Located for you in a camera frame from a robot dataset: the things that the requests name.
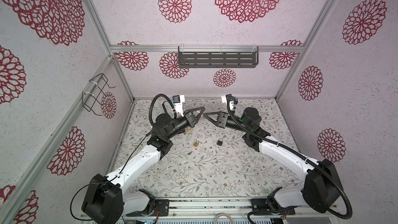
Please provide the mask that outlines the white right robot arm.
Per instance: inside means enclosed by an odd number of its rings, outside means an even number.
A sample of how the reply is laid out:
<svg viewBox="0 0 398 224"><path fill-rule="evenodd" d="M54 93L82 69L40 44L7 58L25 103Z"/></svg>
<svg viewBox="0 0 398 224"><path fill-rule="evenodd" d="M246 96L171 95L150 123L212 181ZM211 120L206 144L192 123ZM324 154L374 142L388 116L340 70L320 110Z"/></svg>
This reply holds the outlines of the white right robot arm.
<svg viewBox="0 0 398 224"><path fill-rule="evenodd" d="M253 215L288 215L297 207L310 207L321 214L329 212L340 219L352 218L352 205L333 162L308 157L281 143L261 128L262 118L256 108L248 107L237 117L238 99L233 95L223 96L222 102L226 112L205 113L204 117L219 128L242 131L242 139L249 148L278 161L304 182L303 186L278 187L260 204L253 202L247 215L250 222Z"/></svg>

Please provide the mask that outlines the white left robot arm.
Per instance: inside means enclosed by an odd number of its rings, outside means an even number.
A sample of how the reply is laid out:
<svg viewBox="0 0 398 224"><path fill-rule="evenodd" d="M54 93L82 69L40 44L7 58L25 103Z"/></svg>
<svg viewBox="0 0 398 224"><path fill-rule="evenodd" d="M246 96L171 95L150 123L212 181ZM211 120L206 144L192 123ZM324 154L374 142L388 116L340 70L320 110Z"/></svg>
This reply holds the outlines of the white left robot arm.
<svg viewBox="0 0 398 224"><path fill-rule="evenodd" d="M86 194L81 210L88 222L115 224L124 216L138 212L145 216L155 210L155 196L145 189L131 194L130 186L145 171L164 158L173 146L172 138L193 128L205 112L204 107L184 110L179 95L170 99L156 95L149 107L151 130L145 135L147 144L140 152L132 152L121 167L103 176L96 174L83 186Z"/></svg>

